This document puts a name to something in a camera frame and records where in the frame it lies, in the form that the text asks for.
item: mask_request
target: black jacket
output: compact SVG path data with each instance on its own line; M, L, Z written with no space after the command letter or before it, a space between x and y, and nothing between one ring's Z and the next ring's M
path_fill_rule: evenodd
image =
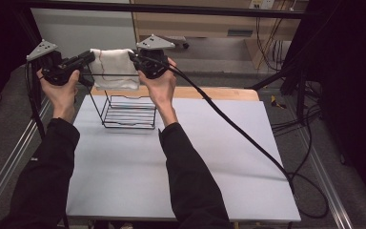
M232 228L221 192L180 124L169 125L159 138L180 228ZM51 120L46 137L18 178L10 213L0 228L57 228L65 216L78 140L79 132L70 123Z

